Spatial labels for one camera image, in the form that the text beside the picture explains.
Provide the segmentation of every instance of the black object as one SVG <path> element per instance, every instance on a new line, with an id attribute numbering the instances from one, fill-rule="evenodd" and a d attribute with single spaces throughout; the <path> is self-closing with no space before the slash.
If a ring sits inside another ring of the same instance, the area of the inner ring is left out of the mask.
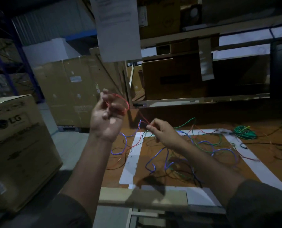
<path id="1" fill-rule="evenodd" d="M 271 43 L 270 98 L 282 99 L 282 40 Z"/>

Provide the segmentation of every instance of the paper sheet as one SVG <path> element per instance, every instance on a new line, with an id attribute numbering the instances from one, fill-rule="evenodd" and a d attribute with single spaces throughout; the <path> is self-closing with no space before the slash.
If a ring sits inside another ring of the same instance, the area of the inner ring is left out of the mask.
<path id="1" fill-rule="evenodd" d="M 140 59 L 137 0 L 90 0 L 104 62 Z"/>
<path id="2" fill-rule="evenodd" d="M 199 39 L 198 45 L 202 81 L 215 79 L 213 72 L 211 38 Z"/>

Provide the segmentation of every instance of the corrugated metal wall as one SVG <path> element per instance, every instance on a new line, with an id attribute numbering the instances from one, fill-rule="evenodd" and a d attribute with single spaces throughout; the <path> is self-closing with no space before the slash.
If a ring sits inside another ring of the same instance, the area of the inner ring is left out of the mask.
<path id="1" fill-rule="evenodd" d="M 95 29 L 77 0 L 63 0 L 12 20 L 23 46 Z"/>

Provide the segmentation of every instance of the right hand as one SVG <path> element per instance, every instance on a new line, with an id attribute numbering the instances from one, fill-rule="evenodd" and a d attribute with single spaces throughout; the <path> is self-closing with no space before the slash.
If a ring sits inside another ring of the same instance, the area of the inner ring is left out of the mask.
<path id="1" fill-rule="evenodd" d="M 161 141 L 166 148 L 174 151 L 180 149 L 185 141 L 168 122 L 161 119 L 155 118 L 146 129 L 156 136 L 156 142 Z"/>

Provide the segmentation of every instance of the forearm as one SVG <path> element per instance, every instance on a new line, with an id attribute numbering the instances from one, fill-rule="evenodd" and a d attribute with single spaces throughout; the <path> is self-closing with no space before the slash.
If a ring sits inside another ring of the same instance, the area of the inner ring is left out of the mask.
<path id="1" fill-rule="evenodd" d="M 197 177 L 209 186 L 226 208 L 230 198 L 245 178 L 188 142 L 182 143 L 178 149 L 197 171 Z"/>
<path id="2" fill-rule="evenodd" d="M 73 173 L 61 193 L 77 200 L 92 221 L 112 143 L 90 135 Z"/>

